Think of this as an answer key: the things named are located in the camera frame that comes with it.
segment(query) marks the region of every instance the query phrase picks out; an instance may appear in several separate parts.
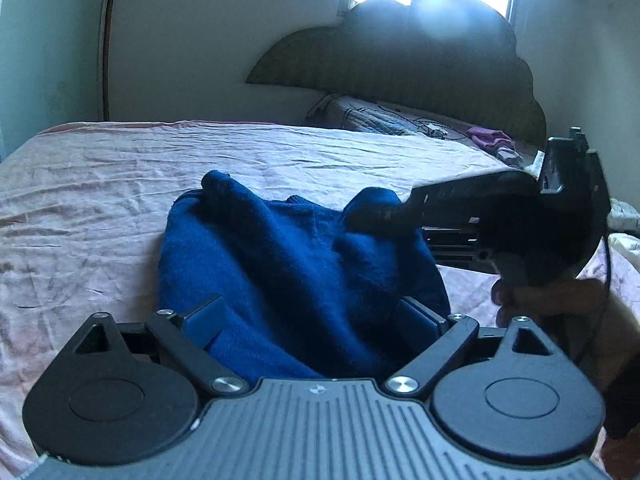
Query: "blue towel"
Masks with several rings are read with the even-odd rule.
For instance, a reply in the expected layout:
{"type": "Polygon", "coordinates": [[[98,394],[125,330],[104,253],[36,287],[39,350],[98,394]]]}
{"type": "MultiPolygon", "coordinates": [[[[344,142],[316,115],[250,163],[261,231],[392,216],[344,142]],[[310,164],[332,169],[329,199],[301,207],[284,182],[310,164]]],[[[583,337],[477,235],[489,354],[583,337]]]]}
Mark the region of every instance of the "blue towel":
{"type": "Polygon", "coordinates": [[[418,231],[387,240],[345,230],[344,213],[363,203],[397,203],[379,188],[334,211],[299,196],[262,200],[227,174],[169,212],[159,264],[159,307],[186,312],[225,298],[223,329],[206,346],[255,383],[274,378],[384,380],[415,357],[392,314],[413,296],[450,313],[440,273],[418,231]]]}

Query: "purple cloth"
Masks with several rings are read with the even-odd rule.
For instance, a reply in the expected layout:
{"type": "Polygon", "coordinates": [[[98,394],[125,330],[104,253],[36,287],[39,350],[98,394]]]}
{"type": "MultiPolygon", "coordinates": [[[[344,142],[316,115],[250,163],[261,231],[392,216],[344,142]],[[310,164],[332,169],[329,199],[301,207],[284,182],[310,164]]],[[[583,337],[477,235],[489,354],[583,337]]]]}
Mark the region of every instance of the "purple cloth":
{"type": "Polygon", "coordinates": [[[496,152],[498,148],[510,148],[512,150],[516,148],[516,144],[511,140],[511,137],[500,130],[488,130],[487,128],[474,126],[469,128],[466,134],[478,148],[489,153],[496,152]]]}

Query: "round black pad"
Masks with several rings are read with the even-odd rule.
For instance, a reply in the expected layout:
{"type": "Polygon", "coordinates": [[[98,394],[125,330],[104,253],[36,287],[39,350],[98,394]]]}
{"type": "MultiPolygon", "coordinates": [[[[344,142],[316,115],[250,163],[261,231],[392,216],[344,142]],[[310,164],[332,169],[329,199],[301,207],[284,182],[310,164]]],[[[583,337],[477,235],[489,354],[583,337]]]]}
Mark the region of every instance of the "round black pad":
{"type": "Polygon", "coordinates": [[[134,383],[122,379],[98,379],[76,388],[69,407],[80,418],[91,422],[113,422],[133,415],[145,400],[134,383]]]}
{"type": "Polygon", "coordinates": [[[189,429],[198,397],[186,378],[108,354],[54,361],[45,371],[22,410],[36,448],[81,465],[119,465],[158,453],[189,429]]]}
{"type": "Polygon", "coordinates": [[[437,384],[431,411],[464,447],[520,464],[590,452],[604,418],[602,398],[568,360],[527,354],[453,371],[437,384]]]}
{"type": "Polygon", "coordinates": [[[495,411],[514,418],[538,418],[551,413],[560,397],[548,384],[522,377],[503,379],[484,391],[486,402],[495,411]]]}

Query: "silver bolt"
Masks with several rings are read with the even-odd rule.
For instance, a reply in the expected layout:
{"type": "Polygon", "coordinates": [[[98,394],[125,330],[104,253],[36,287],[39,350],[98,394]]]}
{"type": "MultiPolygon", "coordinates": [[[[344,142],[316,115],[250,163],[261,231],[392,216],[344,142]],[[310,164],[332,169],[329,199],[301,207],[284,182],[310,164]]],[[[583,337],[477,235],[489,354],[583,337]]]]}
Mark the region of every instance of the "silver bolt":
{"type": "Polygon", "coordinates": [[[220,394],[235,394],[244,388],[244,381],[240,377],[218,377],[211,387],[220,394]]]}
{"type": "Polygon", "coordinates": [[[410,394],[418,389],[418,381],[412,377],[396,376],[386,382],[386,387],[398,394],[410,394]]]}

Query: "white wall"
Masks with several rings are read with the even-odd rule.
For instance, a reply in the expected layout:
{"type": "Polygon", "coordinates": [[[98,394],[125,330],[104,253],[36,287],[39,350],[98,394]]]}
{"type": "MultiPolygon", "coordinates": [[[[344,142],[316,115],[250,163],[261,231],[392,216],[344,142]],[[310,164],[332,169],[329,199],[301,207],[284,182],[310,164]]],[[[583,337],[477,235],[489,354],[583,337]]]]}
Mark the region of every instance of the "white wall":
{"type": "Polygon", "coordinates": [[[114,0],[112,120],[300,123],[322,96],[244,84],[284,35],[335,23],[338,0],[114,0]]]}
{"type": "MultiPolygon", "coordinates": [[[[550,135],[581,126],[612,195],[640,207],[640,0],[516,0],[518,53],[550,135]]],[[[289,32],[335,23],[338,0],[115,0],[112,120],[300,123],[319,92],[245,85],[289,32]]]]}
{"type": "Polygon", "coordinates": [[[575,126],[566,108],[567,85],[573,76],[577,0],[515,0],[513,29],[518,55],[533,73],[534,95],[545,111],[549,136],[565,136],[575,126]]]}
{"type": "Polygon", "coordinates": [[[102,0],[2,0],[0,130],[7,153],[56,124],[99,120],[102,0]]]}
{"type": "Polygon", "coordinates": [[[640,0],[580,0],[575,115],[612,196],[640,210],[640,0]]]}
{"type": "Polygon", "coordinates": [[[516,0],[548,133],[581,126],[612,196],[640,208],[640,0],[516,0]]]}

